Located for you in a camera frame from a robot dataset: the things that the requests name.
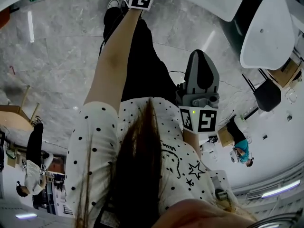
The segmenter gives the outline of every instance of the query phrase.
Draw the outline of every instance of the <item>person in teal shirt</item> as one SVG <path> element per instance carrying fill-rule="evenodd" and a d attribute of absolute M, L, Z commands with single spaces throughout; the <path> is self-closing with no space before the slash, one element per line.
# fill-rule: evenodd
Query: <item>person in teal shirt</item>
<path fill-rule="evenodd" d="M 249 146 L 246 137 L 239 130 L 236 123 L 234 122 L 234 118 L 236 115 L 230 118 L 229 122 L 226 124 L 228 132 L 232 135 L 234 140 L 234 148 L 237 150 L 240 156 L 240 162 L 242 164 L 246 164 L 246 166 L 250 167 L 253 164 L 253 158 L 249 159 Z"/>

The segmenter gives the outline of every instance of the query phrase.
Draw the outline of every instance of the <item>person in white shirt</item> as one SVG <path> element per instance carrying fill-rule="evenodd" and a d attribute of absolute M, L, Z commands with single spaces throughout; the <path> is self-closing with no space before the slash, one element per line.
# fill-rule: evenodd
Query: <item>person in white shirt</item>
<path fill-rule="evenodd" d="M 46 186 L 46 176 L 40 174 L 41 168 L 41 145 L 42 145 L 43 123 L 37 118 L 34 125 L 34 130 L 31 133 L 27 146 L 27 161 L 26 161 L 26 176 L 24 185 L 18 184 L 16 191 L 21 197 L 26 197 L 29 194 L 37 195 Z M 43 159 L 48 159 L 52 162 L 53 155 L 44 153 Z"/>
<path fill-rule="evenodd" d="M 253 224 L 235 214 L 225 172 L 201 161 L 198 136 L 183 131 L 176 86 L 142 11 L 122 15 L 119 6 L 118 0 L 108 5 L 105 47 L 67 152 L 66 200 L 75 227 Z M 219 191 L 228 199 L 218 200 Z"/>

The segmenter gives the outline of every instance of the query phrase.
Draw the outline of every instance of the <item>long brown hair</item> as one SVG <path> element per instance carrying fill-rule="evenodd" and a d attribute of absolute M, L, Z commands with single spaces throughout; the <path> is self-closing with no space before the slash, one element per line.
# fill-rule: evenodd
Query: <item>long brown hair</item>
<path fill-rule="evenodd" d="M 151 100 L 140 109 L 122 142 L 112 165 L 107 199 L 111 199 L 120 228 L 150 228 L 159 218 L 159 189 L 162 159 L 161 140 Z M 87 168 L 90 166 L 88 151 Z M 88 227 L 90 176 L 86 175 L 80 192 L 76 228 Z M 82 202 L 83 185 L 86 194 Z"/>

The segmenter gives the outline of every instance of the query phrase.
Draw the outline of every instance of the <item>star print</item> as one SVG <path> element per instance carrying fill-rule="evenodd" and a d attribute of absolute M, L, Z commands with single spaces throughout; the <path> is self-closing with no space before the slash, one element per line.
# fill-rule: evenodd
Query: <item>star print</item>
<path fill-rule="evenodd" d="M 187 179 L 186 183 L 189 184 L 190 187 L 194 186 L 194 185 L 192 184 L 192 179 L 191 179 L 191 180 L 188 180 L 188 178 L 186 178 L 186 179 Z"/>
<path fill-rule="evenodd" d="M 189 175 L 195 175 L 198 180 L 200 179 L 200 174 L 205 173 L 202 170 L 200 170 L 200 162 L 196 166 L 193 166 L 189 163 L 189 166 L 191 169 L 191 171 L 189 172 Z"/>

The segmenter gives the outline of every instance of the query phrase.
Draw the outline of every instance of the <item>standing person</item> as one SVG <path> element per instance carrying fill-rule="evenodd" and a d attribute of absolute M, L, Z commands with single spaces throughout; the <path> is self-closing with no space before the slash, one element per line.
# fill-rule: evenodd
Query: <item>standing person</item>
<path fill-rule="evenodd" d="M 16 187 L 16 191 L 21 197 L 26 197 L 29 194 L 37 195 L 45 189 L 46 186 L 47 180 L 45 174 L 43 174 L 42 177 L 40 176 L 42 133 L 43 123 L 37 118 L 34 123 L 34 130 L 28 140 L 24 185 L 21 186 L 19 183 Z M 48 163 L 46 166 L 47 169 L 53 160 L 53 155 L 45 153 L 43 159 L 44 163 Z"/>
<path fill-rule="evenodd" d="M 238 126 L 234 122 L 236 115 L 230 118 L 226 124 L 228 132 L 232 135 L 234 140 L 234 148 L 237 150 L 240 156 L 240 162 L 250 167 L 253 164 L 253 158 L 249 159 L 249 145 L 246 137 L 239 130 Z"/>
<path fill-rule="evenodd" d="M 66 200 L 76 227 L 251 225 L 232 214 L 237 200 L 225 172 L 208 171 L 198 136 L 182 130 L 176 86 L 142 11 L 123 16 L 119 5 L 108 5 L 105 47 L 67 152 Z M 228 205 L 217 200 L 212 177 Z"/>

